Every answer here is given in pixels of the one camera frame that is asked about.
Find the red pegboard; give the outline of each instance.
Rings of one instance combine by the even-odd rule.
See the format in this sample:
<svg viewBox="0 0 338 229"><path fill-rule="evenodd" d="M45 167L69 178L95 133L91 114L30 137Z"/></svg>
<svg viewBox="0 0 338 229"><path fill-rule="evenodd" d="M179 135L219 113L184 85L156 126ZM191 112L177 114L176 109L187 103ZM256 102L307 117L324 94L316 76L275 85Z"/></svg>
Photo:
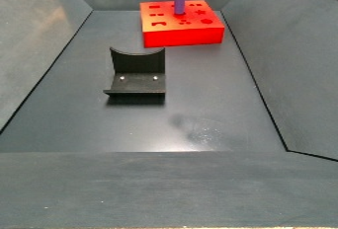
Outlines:
<svg viewBox="0 0 338 229"><path fill-rule="evenodd" d="M144 47L220 43L224 25L205 1L185 1L183 15L173 2L141 3Z"/></svg>

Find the hole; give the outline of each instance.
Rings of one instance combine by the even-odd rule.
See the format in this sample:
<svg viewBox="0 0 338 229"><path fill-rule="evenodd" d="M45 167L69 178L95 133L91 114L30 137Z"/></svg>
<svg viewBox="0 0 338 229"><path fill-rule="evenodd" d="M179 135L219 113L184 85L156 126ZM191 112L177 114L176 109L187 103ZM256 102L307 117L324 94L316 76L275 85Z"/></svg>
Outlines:
<svg viewBox="0 0 338 229"><path fill-rule="evenodd" d="M200 22L201 22L203 24L212 24L212 20L208 20L208 19L203 19L203 20L200 20Z"/></svg>
<svg viewBox="0 0 338 229"><path fill-rule="evenodd" d="M195 13L196 13L197 15L203 15L203 14L205 14L205 12L204 12L204 11L201 11L201 10L197 10Z"/></svg>
<svg viewBox="0 0 338 229"><path fill-rule="evenodd" d="M180 24L180 25L189 25L189 24L191 24L191 22L189 22L189 21L187 21L187 20L180 20L179 24Z"/></svg>
<svg viewBox="0 0 338 229"><path fill-rule="evenodd" d="M152 26L155 27L156 25L163 25L163 26L165 26L165 25L167 25L167 22L153 22L153 23L152 23Z"/></svg>

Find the bin floor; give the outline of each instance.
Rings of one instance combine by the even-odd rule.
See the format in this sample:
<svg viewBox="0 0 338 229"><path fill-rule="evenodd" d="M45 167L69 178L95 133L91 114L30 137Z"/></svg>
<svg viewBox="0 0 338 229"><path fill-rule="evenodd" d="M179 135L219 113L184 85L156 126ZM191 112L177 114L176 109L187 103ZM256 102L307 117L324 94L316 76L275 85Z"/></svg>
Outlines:
<svg viewBox="0 0 338 229"><path fill-rule="evenodd" d="M0 137L0 152L283 151L228 31L221 44L167 48L163 104L108 100L109 47L152 51L140 28L139 12L92 13Z"/></svg>

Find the red block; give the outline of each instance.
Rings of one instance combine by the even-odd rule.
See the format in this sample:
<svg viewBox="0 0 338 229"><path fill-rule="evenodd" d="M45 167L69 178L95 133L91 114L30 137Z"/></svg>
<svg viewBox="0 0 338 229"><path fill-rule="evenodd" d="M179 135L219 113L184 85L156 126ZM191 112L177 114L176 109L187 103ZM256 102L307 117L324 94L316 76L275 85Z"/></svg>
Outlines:
<svg viewBox="0 0 338 229"><path fill-rule="evenodd" d="M224 25L205 1L184 3L184 14L173 13L173 2L141 3L144 47L220 43Z"/></svg>

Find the black holder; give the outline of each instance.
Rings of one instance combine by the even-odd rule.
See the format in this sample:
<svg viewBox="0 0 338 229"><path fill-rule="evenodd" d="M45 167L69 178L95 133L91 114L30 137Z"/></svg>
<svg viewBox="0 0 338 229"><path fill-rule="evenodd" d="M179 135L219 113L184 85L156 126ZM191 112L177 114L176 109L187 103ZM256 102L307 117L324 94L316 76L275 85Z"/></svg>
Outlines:
<svg viewBox="0 0 338 229"><path fill-rule="evenodd" d="M115 76L109 95L163 96L165 94L165 49L147 54L129 54L111 47Z"/></svg>

